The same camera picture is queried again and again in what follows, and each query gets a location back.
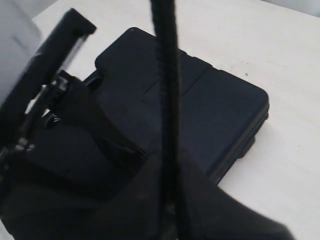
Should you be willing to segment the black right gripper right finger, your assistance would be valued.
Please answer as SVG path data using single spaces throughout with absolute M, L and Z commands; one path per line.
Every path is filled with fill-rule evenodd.
M 211 182 L 186 150 L 177 160 L 175 212 L 180 240 L 292 240 L 289 229 Z

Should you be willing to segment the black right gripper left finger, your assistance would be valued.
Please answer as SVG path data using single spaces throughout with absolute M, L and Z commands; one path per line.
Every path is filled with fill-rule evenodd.
M 151 155 L 133 178 L 85 185 L 22 158 L 3 179 L 0 219 L 16 240 L 159 240 L 162 160 Z

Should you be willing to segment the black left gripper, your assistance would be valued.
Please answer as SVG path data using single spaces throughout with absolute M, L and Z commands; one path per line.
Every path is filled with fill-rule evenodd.
M 65 123 L 88 131 L 109 159 L 147 154 L 107 118 L 86 84 L 64 71 L 96 26 L 71 8 L 32 56 L 13 88 L 0 104 L 0 153 L 28 148 L 36 122 L 49 103 L 50 111 Z

